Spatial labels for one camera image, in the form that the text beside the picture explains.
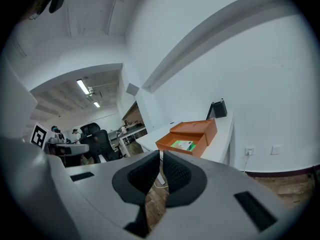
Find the black office chair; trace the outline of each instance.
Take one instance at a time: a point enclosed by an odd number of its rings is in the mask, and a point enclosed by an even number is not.
[[[94,133],[101,130],[100,126],[98,124],[96,124],[95,122],[81,126],[80,129],[82,131],[81,137],[85,137],[85,136],[94,134]]]
[[[99,155],[102,155],[107,162],[123,157],[119,147],[118,151],[114,151],[111,147],[106,130],[99,130],[90,135],[83,136],[79,141],[81,144],[89,145],[89,154],[96,164],[101,163]]]

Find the black device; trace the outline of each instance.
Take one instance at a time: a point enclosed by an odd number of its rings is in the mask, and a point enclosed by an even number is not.
[[[210,120],[213,118],[223,118],[228,114],[226,104],[224,99],[222,98],[219,102],[212,102],[210,105],[210,109],[208,115],[206,116],[206,120]]]
[[[89,154],[96,164],[101,163],[99,155],[108,161],[118,160],[123,157],[119,145],[116,146],[118,151],[114,151],[111,147],[108,133],[101,130],[100,126],[95,122],[80,127],[83,136],[79,140],[81,144],[89,145]]]

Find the black slot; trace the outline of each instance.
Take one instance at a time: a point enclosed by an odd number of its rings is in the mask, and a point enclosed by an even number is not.
[[[84,172],[76,175],[70,176],[73,182],[80,181],[89,177],[95,176],[92,172]]]
[[[267,229],[277,221],[248,191],[237,193],[234,197],[260,231]]]

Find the person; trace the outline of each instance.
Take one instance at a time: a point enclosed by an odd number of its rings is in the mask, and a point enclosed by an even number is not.
[[[52,127],[51,127],[51,131],[54,132],[54,133],[56,133],[56,134],[58,134],[59,139],[60,139],[60,140],[63,140],[63,142],[65,142],[65,137],[64,137],[64,135],[61,133],[61,131],[58,129],[57,126],[55,126],[55,125],[52,126]]]
[[[75,142],[76,144],[80,144],[80,141],[79,141],[79,140],[81,139],[81,133],[78,132],[78,129],[73,129],[72,134],[75,135],[75,140],[74,140],[74,142]]]

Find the white cable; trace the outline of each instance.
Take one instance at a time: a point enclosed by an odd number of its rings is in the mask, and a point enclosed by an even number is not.
[[[246,163],[245,163],[245,165],[244,165],[243,173],[246,172],[246,166],[247,166],[247,163],[248,163],[248,161],[249,161],[249,157],[250,157],[250,154],[248,154],[248,159],[246,160]]]
[[[153,183],[153,184],[154,184],[154,186],[155,186],[157,189],[165,189],[165,188],[169,187],[169,186],[158,187],[158,186],[156,185],[156,183]]]

